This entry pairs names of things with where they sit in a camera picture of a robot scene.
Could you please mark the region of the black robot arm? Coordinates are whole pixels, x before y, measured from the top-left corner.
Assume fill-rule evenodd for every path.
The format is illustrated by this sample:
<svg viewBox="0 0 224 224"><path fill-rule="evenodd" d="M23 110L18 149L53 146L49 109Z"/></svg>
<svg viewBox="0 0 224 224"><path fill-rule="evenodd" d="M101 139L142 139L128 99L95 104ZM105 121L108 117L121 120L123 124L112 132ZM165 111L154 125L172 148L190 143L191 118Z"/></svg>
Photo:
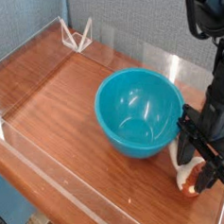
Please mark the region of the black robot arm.
<svg viewBox="0 0 224 224"><path fill-rule="evenodd" d="M216 46L212 83L205 92L201 111L182 106L178 119L180 136L177 165L198 160L195 193L209 189L216 181L224 183L224 0L185 0L187 23L198 40L211 40ZM194 152L201 156L197 159Z"/></svg>

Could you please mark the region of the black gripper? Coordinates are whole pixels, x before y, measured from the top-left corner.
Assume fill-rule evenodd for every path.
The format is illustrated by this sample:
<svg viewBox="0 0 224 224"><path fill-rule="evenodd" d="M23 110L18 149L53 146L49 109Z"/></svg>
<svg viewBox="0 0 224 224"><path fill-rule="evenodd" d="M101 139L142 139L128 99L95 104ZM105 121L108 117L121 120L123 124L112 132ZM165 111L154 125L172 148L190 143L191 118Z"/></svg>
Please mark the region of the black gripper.
<svg viewBox="0 0 224 224"><path fill-rule="evenodd" d="M188 164L194 157L205 160L195 183L195 191L200 194L216 181L224 183L224 98L208 87L200 112L188 104L182 109L177 163Z"/></svg>

